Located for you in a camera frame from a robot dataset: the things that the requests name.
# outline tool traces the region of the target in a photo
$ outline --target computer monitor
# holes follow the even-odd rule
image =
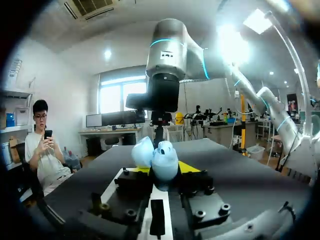
[[[102,125],[125,125],[145,123],[145,116],[137,114],[135,110],[116,111],[102,114]]]
[[[85,117],[85,126],[87,128],[102,127],[101,114],[87,115]]]

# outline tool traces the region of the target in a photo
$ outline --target window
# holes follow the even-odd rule
[[[133,76],[109,81],[103,81],[100,85],[100,113],[113,113],[129,111],[126,107],[129,94],[144,94],[147,92],[146,76]]]

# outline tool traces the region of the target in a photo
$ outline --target robotic arm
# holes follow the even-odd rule
[[[285,164],[290,169],[315,178],[320,157],[313,153],[319,141],[318,137],[312,139],[308,134],[309,120],[306,118],[304,125],[306,134],[300,133],[271,90],[263,87],[256,93],[249,80],[237,67],[224,64],[217,49],[216,46],[213,47],[214,51],[202,49],[189,36],[186,26],[177,19],[160,21],[155,27],[147,59],[146,74],[149,79],[147,94],[128,96],[127,107],[176,112],[179,84],[184,82],[184,79],[201,82],[230,78],[257,115],[262,115],[266,110],[269,112],[271,121],[281,136],[284,152],[287,154],[282,159],[281,165]],[[302,157],[302,154],[306,153],[310,153],[308,157]]]

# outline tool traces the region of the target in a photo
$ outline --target window frame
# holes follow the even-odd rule
[[[110,83],[110,84],[103,84],[103,83],[107,83],[107,81],[101,81],[99,83],[99,93],[98,93],[98,114],[102,114],[101,113],[101,89],[104,88],[108,88],[108,87],[113,87],[113,86],[120,86],[120,112],[123,112],[125,110],[125,102],[124,102],[124,85],[127,84],[137,84],[137,83],[145,83],[146,85],[148,84],[147,78],[145,79],[138,79],[138,80],[124,80],[121,82],[115,82],[115,83]],[[147,117],[145,118],[145,120],[150,120],[150,111],[147,111]]]

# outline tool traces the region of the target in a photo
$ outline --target yellow pole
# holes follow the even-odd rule
[[[246,112],[246,106],[245,106],[245,97],[241,94],[241,112]],[[241,149],[245,149],[246,144],[246,115],[242,114],[241,118]]]

